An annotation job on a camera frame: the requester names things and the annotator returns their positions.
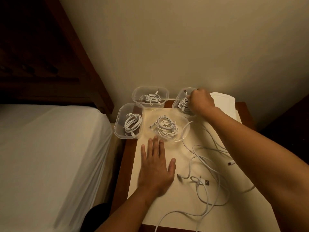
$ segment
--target hand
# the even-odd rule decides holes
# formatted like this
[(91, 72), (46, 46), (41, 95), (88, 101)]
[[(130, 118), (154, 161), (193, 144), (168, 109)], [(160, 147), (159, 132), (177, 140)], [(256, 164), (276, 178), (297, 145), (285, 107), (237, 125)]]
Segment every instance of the hand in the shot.
[(205, 89), (193, 90), (187, 97), (188, 106), (196, 115), (204, 116), (207, 111), (215, 107), (213, 98)]
[(164, 195), (174, 181), (176, 159), (173, 158), (166, 169), (164, 142), (157, 136), (148, 140), (147, 155), (145, 145), (141, 145), (141, 170), (138, 176), (138, 188), (143, 188), (153, 196)]

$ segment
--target forearm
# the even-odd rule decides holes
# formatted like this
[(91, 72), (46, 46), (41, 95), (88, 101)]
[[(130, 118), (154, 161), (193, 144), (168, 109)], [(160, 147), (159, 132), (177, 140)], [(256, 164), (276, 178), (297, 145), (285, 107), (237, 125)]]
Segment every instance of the forearm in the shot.
[(245, 127), (218, 108), (203, 117), (218, 133), (228, 152), (267, 200), (303, 226), (309, 207), (308, 165), (293, 153)]
[(137, 188), (96, 232), (137, 232), (155, 198), (148, 190)]

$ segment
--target loose white cable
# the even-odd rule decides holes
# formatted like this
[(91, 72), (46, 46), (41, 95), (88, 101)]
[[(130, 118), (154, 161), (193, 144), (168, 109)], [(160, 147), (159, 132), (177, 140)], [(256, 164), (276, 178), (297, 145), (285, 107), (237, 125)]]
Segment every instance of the loose white cable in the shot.
[[(192, 157), (191, 160), (190, 160), (190, 162), (189, 162), (189, 173), (188, 173), (188, 176), (187, 176), (187, 177), (183, 177), (183, 176), (181, 176), (181, 175), (179, 175), (179, 174), (177, 174), (177, 176), (180, 177), (180, 178), (183, 178), (183, 179), (188, 179), (188, 178), (190, 177), (190, 175), (191, 175), (191, 163), (192, 163), (192, 160), (193, 160), (194, 158), (198, 158), (198, 159), (202, 162), (202, 164), (208, 169), (208, 171), (211, 173), (211, 175), (213, 176), (213, 178), (215, 179), (215, 181), (217, 181), (217, 183), (218, 183), (218, 188), (217, 188), (217, 193), (216, 193), (216, 197), (215, 197), (214, 203), (209, 203), (209, 200), (208, 200), (208, 192), (207, 192), (207, 188), (206, 188), (206, 185), (204, 184), (203, 179), (202, 179), (201, 177), (198, 178), (198, 177), (195, 177), (195, 176), (191, 176), (190, 179), (191, 179), (193, 182), (196, 183), (196, 191), (197, 191), (197, 196), (198, 196), (199, 200), (200, 200), (201, 202), (203, 202), (203, 203), (206, 204), (206, 209), (205, 209), (204, 213), (199, 214), (199, 215), (195, 215), (195, 214), (191, 214), (191, 213), (187, 213), (187, 212), (183, 212), (183, 211), (172, 211), (172, 212), (169, 212), (169, 213), (165, 214), (165, 215), (160, 219), (160, 221), (158, 222), (158, 224), (157, 224), (156, 229), (155, 229), (154, 232), (157, 231), (157, 228), (159, 227), (159, 225), (160, 225), (161, 221), (164, 219), (164, 217), (167, 216), (167, 215), (170, 214), (170, 213), (181, 213), (181, 214), (184, 214), (184, 215), (191, 215), (191, 216), (201, 217), (201, 219), (199, 220), (199, 222), (197, 223), (197, 226), (196, 226), (196, 232), (198, 232), (198, 228), (199, 228), (199, 225), (201, 224), (201, 221), (203, 220), (203, 218), (204, 218), (208, 213), (210, 213), (210, 211), (213, 209), (213, 207), (214, 207), (214, 206), (224, 206), (224, 205), (226, 205), (226, 204), (228, 203), (228, 201), (229, 201), (229, 198), (230, 198), (230, 190), (229, 190), (228, 182), (227, 182), (226, 178), (225, 178), (223, 175), (221, 175), (221, 174), (218, 172), (218, 170), (214, 170), (213, 168), (211, 168), (211, 167), (207, 164), (207, 161), (210, 161), (210, 162), (215, 166), (215, 168), (218, 169), (217, 166), (214, 164), (214, 162), (213, 162), (212, 160), (210, 160), (210, 159), (208, 159), (208, 158), (206, 158), (206, 157), (197, 155), (197, 154), (195, 153), (194, 147), (195, 147), (195, 146), (199, 146), (199, 147), (202, 147), (203, 149), (218, 151), (218, 152), (223, 153), (223, 154), (225, 154), (225, 155), (228, 154), (228, 152), (226, 151), (226, 148), (222, 147), (220, 144), (218, 144), (218, 143), (214, 140), (213, 136), (212, 136), (211, 133), (206, 129), (206, 127), (204, 127), (204, 129), (205, 129), (205, 130), (209, 133), (209, 135), (211, 136), (211, 138), (212, 138), (212, 140), (214, 141), (214, 144), (215, 144), (215, 146), (216, 146), (217, 149), (207, 148), (207, 147), (203, 147), (203, 146), (201, 146), (201, 145), (193, 145), (193, 146), (192, 146), (192, 150), (190, 150), (190, 149), (186, 146), (186, 144), (184, 143), (184, 141), (183, 141), (183, 131), (185, 130), (186, 126), (189, 125), (189, 124), (192, 123), (192, 122), (193, 122), (193, 121), (189, 122), (188, 124), (186, 124), (186, 125), (183, 127), (183, 130), (182, 130), (182, 132), (181, 132), (181, 140), (182, 140), (182, 143), (183, 143), (183, 145), (185, 146), (185, 148), (187, 148), (187, 150), (190, 151), (191, 153), (193, 153), (195, 156)], [(234, 161), (234, 160), (231, 160), (231, 161), (229, 162), (229, 165), (232, 165), (232, 164), (230, 164), (230, 163), (234, 164), (235, 161)], [(225, 187), (225, 186), (223, 186), (223, 185), (221, 184), (221, 178), (223, 178), (223, 179), (225, 180), (225, 182), (226, 182), (226, 184), (227, 184), (227, 187)], [(201, 184), (204, 186), (204, 189), (205, 189), (205, 191), (206, 191), (206, 197), (207, 197), (206, 201), (203, 200), (203, 199), (200, 197), (200, 195), (199, 195), (198, 187), (199, 187)], [(225, 201), (224, 203), (217, 204), (216, 202), (217, 202), (217, 200), (218, 200), (220, 188), (225, 189), (225, 190), (228, 192), (228, 196), (227, 196), (227, 199), (226, 199), (226, 201)], [(253, 186), (253, 187), (251, 187), (250, 189), (244, 191), (243, 193), (249, 192), (249, 191), (253, 190), (254, 188), (255, 188), (255, 186)]]
[(173, 139), (178, 134), (178, 127), (175, 121), (172, 121), (167, 116), (159, 116), (158, 119), (150, 126), (155, 126), (156, 131), (163, 137)]
[(133, 114), (131, 112), (128, 114), (128, 116), (129, 117), (126, 119), (124, 125), (126, 135), (131, 134), (132, 136), (135, 136), (134, 131), (138, 129), (143, 119), (141, 118), (140, 114)]
[(161, 97), (158, 94), (158, 92), (159, 92), (159, 89), (156, 91), (155, 94), (145, 95), (145, 101), (148, 102), (151, 106), (153, 105), (153, 103), (159, 103), (160, 104)]
[(188, 108), (188, 99), (187, 99), (187, 91), (184, 89), (183, 92), (186, 94), (186, 97), (181, 100), (178, 104), (178, 108), (181, 110), (181, 112), (190, 112), (190, 109)]

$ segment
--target person's left hand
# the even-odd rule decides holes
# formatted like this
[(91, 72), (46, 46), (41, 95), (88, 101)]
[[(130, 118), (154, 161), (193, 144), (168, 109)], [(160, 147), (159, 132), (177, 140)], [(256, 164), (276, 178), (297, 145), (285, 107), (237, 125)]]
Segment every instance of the person's left hand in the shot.
[(141, 170), (138, 177), (138, 187), (154, 194), (164, 195), (174, 181), (176, 159), (172, 158), (166, 169), (164, 142), (157, 136), (148, 140), (147, 155), (145, 145), (141, 145)]

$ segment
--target tangled cable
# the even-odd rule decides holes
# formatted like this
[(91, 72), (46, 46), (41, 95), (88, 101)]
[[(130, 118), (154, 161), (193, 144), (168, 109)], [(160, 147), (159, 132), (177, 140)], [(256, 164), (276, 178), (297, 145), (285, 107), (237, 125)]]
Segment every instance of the tangled cable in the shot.
[(158, 94), (158, 92), (159, 92), (159, 89), (156, 91), (155, 94), (145, 95), (145, 101), (148, 102), (151, 106), (153, 105), (153, 103), (159, 103), (160, 104), (161, 97)]
[(129, 117), (126, 119), (124, 126), (126, 135), (131, 134), (132, 136), (135, 136), (134, 131), (138, 129), (143, 119), (141, 118), (140, 114), (133, 114), (131, 112), (128, 114), (128, 116)]
[[(206, 157), (197, 155), (197, 154), (195, 153), (194, 147), (200, 147), (200, 148), (203, 148), (203, 149), (208, 149), (208, 150), (217, 151), (217, 152), (222, 153), (222, 154), (225, 154), (225, 155), (228, 154), (228, 151), (226, 150), (226, 148), (222, 147), (220, 144), (218, 144), (218, 143), (214, 140), (213, 136), (210, 134), (210, 132), (209, 132), (209, 131), (206, 129), (206, 127), (204, 127), (204, 126), (203, 126), (204, 129), (210, 134), (210, 136), (211, 136), (212, 140), (214, 141), (214, 144), (215, 144), (215, 146), (216, 146), (217, 149), (208, 148), (208, 147), (204, 147), (204, 146), (201, 146), (201, 145), (193, 145), (193, 146), (192, 146), (192, 150), (190, 150), (190, 149), (186, 146), (186, 144), (184, 143), (184, 141), (183, 141), (183, 131), (185, 130), (186, 126), (189, 125), (189, 124), (192, 123), (192, 122), (193, 122), (193, 121), (189, 122), (188, 124), (186, 124), (186, 125), (184, 126), (184, 128), (183, 128), (183, 130), (182, 130), (182, 132), (181, 132), (181, 140), (182, 140), (182, 143), (183, 143), (183, 145), (185, 146), (185, 148), (187, 148), (187, 150), (188, 150), (189, 152), (193, 153), (195, 156), (193, 156), (193, 157), (191, 158), (190, 162), (189, 162), (189, 173), (188, 173), (188, 176), (187, 176), (187, 177), (183, 177), (183, 176), (177, 174), (177, 177), (182, 178), (182, 179), (188, 179), (188, 178), (190, 178), (191, 181), (193, 181), (193, 182), (196, 183), (196, 193), (197, 193), (197, 196), (198, 196), (198, 198), (199, 198), (199, 200), (200, 200), (201, 202), (203, 202), (203, 203), (206, 204), (206, 208), (205, 208), (205, 210), (204, 210), (201, 214), (192, 214), (192, 213), (187, 213), (187, 212), (184, 212), (184, 211), (172, 211), (172, 212), (169, 212), (169, 213), (165, 214), (165, 215), (160, 219), (160, 221), (158, 222), (158, 224), (157, 224), (157, 226), (156, 226), (154, 232), (157, 231), (157, 229), (158, 229), (158, 227), (159, 227), (161, 221), (165, 218), (165, 216), (167, 216), (167, 215), (170, 214), (170, 213), (181, 213), (181, 214), (184, 214), (184, 215), (190, 215), (190, 216), (201, 217), (201, 218), (199, 219), (197, 225), (196, 225), (196, 232), (197, 232), (197, 231), (198, 231), (198, 228), (199, 228), (199, 225), (200, 225), (200, 223), (202, 222), (203, 218), (204, 218), (207, 214), (210, 213), (210, 211), (214, 208), (214, 206), (224, 206), (224, 205), (226, 205), (226, 204), (228, 203), (228, 201), (229, 201), (229, 198), (230, 198), (230, 189), (229, 189), (228, 182), (227, 182), (226, 178), (225, 178), (223, 175), (221, 175), (221, 174), (219, 173), (218, 167), (216, 166), (216, 164), (215, 164), (212, 160), (210, 160), (210, 159), (208, 159), (208, 158), (206, 158)], [(215, 181), (218, 183), (218, 189), (217, 189), (216, 197), (215, 197), (213, 203), (210, 203), (209, 198), (208, 198), (208, 192), (207, 192), (207, 187), (206, 187), (206, 181), (205, 181), (204, 179), (202, 179), (202, 177), (190, 176), (190, 175), (191, 175), (191, 163), (192, 163), (192, 160), (195, 159), (195, 158), (198, 158), (198, 159), (201, 161), (201, 163), (207, 168), (207, 170), (211, 173), (211, 175), (213, 176), (213, 178), (215, 179)], [(207, 163), (208, 161), (211, 162), (211, 163), (215, 166), (215, 169), (211, 168), (211, 167), (208, 165), (208, 163)], [(234, 163), (235, 163), (234, 160), (232, 160), (232, 161), (230, 161), (230, 162), (228, 163), (228, 165), (232, 165), (232, 164), (234, 164)], [(226, 186), (222, 185), (221, 179), (224, 179), (224, 181), (226, 182)], [(200, 185), (203, 185), (203, 187), (204, 187), (204, 189), (205, 189), (205, 192), (206, 192), (206, 200), (202, 199), (202, 198), (200, 197), (200, 195), (199, 195), (199, 186), (200, 186)], [(217, 203), (217, 200), (218, 200), (218, 197), (219, 197), (220, 188), (222, 188), (222, 189), (224, 189), (224, 190), (227, 191), (227, 199), (226, 199), (226, 201), (223, 202), (223, 203)], [(244, 191), (243, 193), (249, 192), (249, 191), (253, 190), (254, 188), (255, 188), (255, 186), (253, 186), (253, 187), (251, 187), (250, 189)]]
[(188, 99), (187, 99), (187, 91), (184, 89), (183, 92), (186, 94), (186, 97), (181, 100), (178, 104), (178, 108), (181, 110), (181, 112), (190, 112), (190, 109), (188, 108)]
[(155, 126), (156, 131), (163, 137), (173, 139), (178, 134), (178, 127), (175, 121), (172, 121), (167, 116), (159, 116), (158, 119), (150, 126)]

